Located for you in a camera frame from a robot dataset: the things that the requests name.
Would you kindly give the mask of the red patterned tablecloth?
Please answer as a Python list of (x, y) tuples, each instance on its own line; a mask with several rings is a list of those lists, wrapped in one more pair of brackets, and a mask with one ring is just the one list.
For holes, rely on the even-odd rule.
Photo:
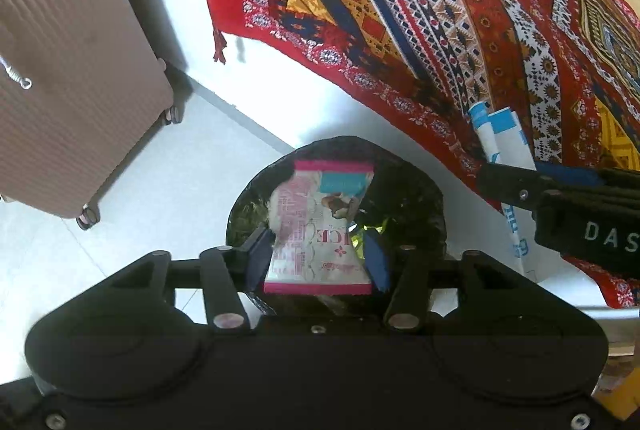
[(639, 166), (639, 18), (623, 0), (207, 0), (228, 35), (285, 54), (431, 152), (464, 184), (470, 107), (518, 114), (539, 164)]

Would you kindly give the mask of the pink ribbed suitcase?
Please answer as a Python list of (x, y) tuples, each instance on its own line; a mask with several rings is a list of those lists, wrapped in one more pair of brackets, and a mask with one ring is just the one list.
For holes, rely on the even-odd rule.
[(181, 112), (129, 0), (1, 0), (1, 194), (82, 229), (93, 198)]

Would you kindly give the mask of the black trash bin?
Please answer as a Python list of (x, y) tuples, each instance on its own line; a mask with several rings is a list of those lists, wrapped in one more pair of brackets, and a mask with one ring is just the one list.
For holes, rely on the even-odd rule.
[(428, 311), (446, 253), (444, 197), (370, 141), (316, 141), (262, 169), (235, 200), (234, 283), (279, 314)]

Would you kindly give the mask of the pink snack wrapper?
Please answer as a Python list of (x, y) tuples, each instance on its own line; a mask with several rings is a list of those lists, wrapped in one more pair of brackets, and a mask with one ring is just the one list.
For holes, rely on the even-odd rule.
[(370, 163), (298, 159), (269, 200), (274, 234), (264, 291), (272, 295), (359, 296), (372, 283), (349, 227), (374, 177)]

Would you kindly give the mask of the white blue paper bag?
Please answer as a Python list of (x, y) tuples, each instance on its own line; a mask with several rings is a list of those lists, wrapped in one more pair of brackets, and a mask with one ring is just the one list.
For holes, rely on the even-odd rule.
[(522, 182), (535, 170), (535, 164), (518, 114), (510, 107), (490, 112), (486, 102), (474, 103), (469, 113), (487, 159), (478, 175), (478, 188), (500, 202), (518, 261), (516, 268), (537, 282), (540, 249), (534, 239), (532, 213), (525, 209), (529, 191)]

